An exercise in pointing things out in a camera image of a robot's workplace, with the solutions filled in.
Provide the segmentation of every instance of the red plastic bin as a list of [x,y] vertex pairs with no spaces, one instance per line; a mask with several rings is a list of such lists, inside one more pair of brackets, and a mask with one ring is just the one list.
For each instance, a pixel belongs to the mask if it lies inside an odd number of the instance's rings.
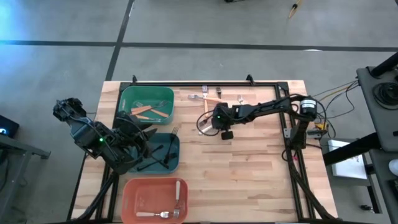
[[[173,217],[176,207],[175,186],[180,181],[180,209],[178,218]],[[188,185],[178,177],[136,178],[123,190],[121,218],[124,224],[183,223],[188,213]],[[137,217],[137,212],[170,212],[170,218]]]

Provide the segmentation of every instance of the wooden table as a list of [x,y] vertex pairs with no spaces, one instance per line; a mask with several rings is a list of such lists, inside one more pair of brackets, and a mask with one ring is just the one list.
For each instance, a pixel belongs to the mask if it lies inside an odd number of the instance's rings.
[[[285,81],[290,93],[306,95],[302,80]],[[120,82],[105,82],[99,100],[96,120],[111,128]],[[170,133],[178,126],[180,164],[168,176],[181,177],[188,183],[189,201],[186,222],[293,222],[297,221],[292,183],[287,163],[281,153],[285,149],[278,114],[263,116],[246,125],[233,126],[234,139],[223,141],[199,136],[195,122],[204,112],[202,100],[188,100],[188,94],[201,95],[201,87],[171,87],[175,93],[172,124],[157,126],[159,133]],[[270,87],[222,87],[222,98],[229,105],[237,104],[237,94],[244,102],[256,104],[275,99]],[[209,97],[216,97],[214,87]],[[322,159],[321,150],[303,150],[310,188],[322,205],[335,217],[335,203]],[[87,157],[81,174],[72,218],[81,215],[93,201],[101,186],[104,162]],[[138,177],[127,173],[120,176],[114,221],[121,221],[121,198],[127,181]],[[110,190],[103,214],[108,211]],[[300,190],[305,217],[305,197]]]

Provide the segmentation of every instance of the gray floor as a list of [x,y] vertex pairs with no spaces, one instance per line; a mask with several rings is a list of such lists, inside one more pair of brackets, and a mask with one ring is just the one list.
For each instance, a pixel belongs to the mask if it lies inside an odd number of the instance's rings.
[[[125,42],[330,45],[397,47],[398,7],[393,0],[304,1],[136,0]],[[116,41],[127,0],[12,0],[0,2],[0,40]],[[0,45],[0,114],[21,124],[18,139],[52,151],[35,159],[25,174],[16,208],[29,223],[66,219],[83,152],[69,128],[52,116],[56,99],[79,98],[95,111],[112,47]],[[392,52],[306,52],[277,50],[123,48],[113,80],[305,80],[309,94],[354,80],[355,70],[377,65]],[[360,89],[349,93],[356,109],[334,119],[337,136],[358,138],[374,131]],[[350,109],[344,98],[328,115]],[[366,188],[331,181],[339,216],[387,223],[386,214],[361,211]],[[12,220],[19,212],[13,210]]]

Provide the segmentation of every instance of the plastic bin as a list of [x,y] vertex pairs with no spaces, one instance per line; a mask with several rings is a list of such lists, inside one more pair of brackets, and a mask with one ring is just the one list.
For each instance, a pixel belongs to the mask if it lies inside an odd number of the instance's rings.
[[[149,139],[148,144],[152,149],[157,148],[159,145],[163,145],[162,149],[159,149],[158,151],[152,154],[156,159],[162,161],[165,158],[170,146],[170,141],[171,141],[170,135],[171,135],[170,133],[155,133]],[[143,162],[141,162],[138,166],[131,168],[129,172],[138,173],[138,174],[171,174],[175,170],[177,170],[178,163],[180,162],[180,140],[178,136],[175,137],[171,145],[170,153],[177,153],[177,157],[169,160],[168,164],[169,169],[166,169],[164,166],[160,165],[159,163],[156,163],[148,168],[138,171],[137,170],[138,167],[144,167],[152,162],[155,162],[155,160],[150,157],[144,159]],[[131,155],[136,158],[137,157],[136,151],[131,151]]]
[[[175,186],[180,181],[180,200],[176,204]],[[123,190],[121,218],[124,224],[133,223],[183,223],[188,214],[188,185],[178,177],[136,178]],[[180,209],[178,218],[173,217],[175,208]],[[137,217],[137,212],[170,212],[170,218]]]
[[140,113],[139,115],[146,116],[148,118],[159,118],[160,121],[149,121],[140,119],[143,123],[151,124],[169,124],[173,121],[174,113],[174,92],[168,87],[162,86],[130,86],[127,87],[121,95],[119,102],[119,111],[125,111],[131,113],[131,109],[138,108],[137,102],[142,103],[144,106],[156,105],[161,101],[167,101],[168,103],[162,107],[155,108],[155,110],[169,114],[169,117],[165,118],[151,110]]

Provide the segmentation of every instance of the teal plastic bin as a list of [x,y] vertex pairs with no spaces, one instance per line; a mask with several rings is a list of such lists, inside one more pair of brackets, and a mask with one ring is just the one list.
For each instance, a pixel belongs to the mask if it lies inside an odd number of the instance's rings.
[[127,87],[121,95],[119,102],[119,111],[131,113],[131,109],[139,108],[136,103],[141,103],[144,106],[154,106],[161,101],[167,101],[167,104],[154,108],[157,111],[168,114],[167,118],[152,112],[151,110],[140,113],[150,119],[159,119],[158,121],[140,119],[143,123],[151,124],[170,124],[173,121],[174,114],[174,92],[168,87],[162,86],[130,86]]
[[[167,155],[167,151],[169,150],[170,146],[170,133],[155,133],[148,141],[148,145],[151,149],[156,149],[158,146],[163,145],[162,149],[159,149],[152,155],[158,160],[164,160],[165,156]],[[156,160],[153,158],[145,158],[140,164],[131,168],[129,170],[130,173],[135,174],[171,174],[177,170],[178,163],[180,162],[180,140],[178,136],[175,137],[171,147],[170,147],[170,154],[175,153],[177,156],[176,158],[170,159],[168,166],[169,169],[166,169],[164,166],[160,165],[159,163],[153,164],[145,169],[139,170],[139,167],[145,167]],[[137,157],[137,152],[135,150],[130,151],[130,155],[134,158]]]

